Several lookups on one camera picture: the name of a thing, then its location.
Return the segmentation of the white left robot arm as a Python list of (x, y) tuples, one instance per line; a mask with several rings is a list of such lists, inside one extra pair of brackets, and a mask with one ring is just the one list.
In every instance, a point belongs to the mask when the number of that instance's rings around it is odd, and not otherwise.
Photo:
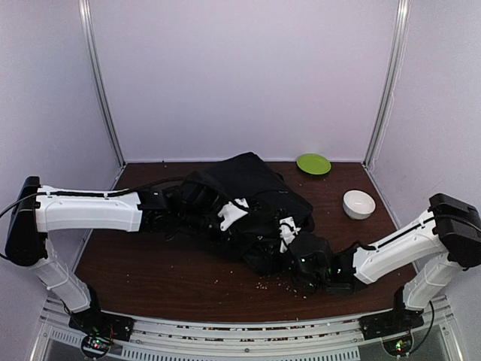
[(74, 275), (58, 256), (48, 238), (50, 232), (66, 229), (111, 229), (124, 232), (161, 232), (158, 220), (182, 220), (161, 184), (181, 182), (186, 177), (168, 177), (117, 191), (66, 190), (43, 185), (39, 177), (26, 178), (18, 199), (1, 214), (10, 214), (3, 259), (30, 268), (48, 291), (78, 317), (92, 334), (108, 326), (100, 312), (95, 291)]

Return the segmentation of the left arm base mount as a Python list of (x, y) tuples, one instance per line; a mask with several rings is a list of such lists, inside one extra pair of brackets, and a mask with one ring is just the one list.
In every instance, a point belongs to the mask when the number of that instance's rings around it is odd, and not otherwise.
[(98, 314), (89, 312), (72, 314), (68, 326), (83, 331), (86, 335), (98, 336), (107, 340), (129, 341), (135, 321), (131, 317), (109, 314), (101, 311)]

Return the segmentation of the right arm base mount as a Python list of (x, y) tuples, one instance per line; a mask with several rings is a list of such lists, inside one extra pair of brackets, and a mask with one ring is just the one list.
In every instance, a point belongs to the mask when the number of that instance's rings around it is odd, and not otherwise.
[(390, 310), (363, 316), (358, 321), (364, 340), (384, 338), (424, 325), (422, 313), (417, 311)]

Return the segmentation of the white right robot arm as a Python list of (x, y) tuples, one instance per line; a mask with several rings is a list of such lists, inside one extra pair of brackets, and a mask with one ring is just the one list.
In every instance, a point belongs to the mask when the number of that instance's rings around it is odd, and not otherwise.
[(400, 332), (459, 272), (480, 264), (480, 214), (444, 193), (402, 229), (371, 244), (355, 242), (334, 253), (329, 242), (301, 231), (291, 217), (280, 221), (281, 251), (291, 257), (294, 277), (313, 290), (351, 295), (394, 270), (425, 256), (430, 260), (395, 294), (386, 314), (390, 331)]

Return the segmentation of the black student backpack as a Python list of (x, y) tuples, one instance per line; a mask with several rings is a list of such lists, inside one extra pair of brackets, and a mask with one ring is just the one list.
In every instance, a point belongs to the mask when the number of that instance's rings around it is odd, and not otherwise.
[(289, 262), (280, 252), (280, 220), (293, 217), (299, 232), (310, 233), (313, 206), (294, 192), (254, 153), (243, 153), (204, 170), (235, 199), (246, 199), (249, 213), (213, 237), (226, 255), (242, 259), (259, 275), (281, 272)]

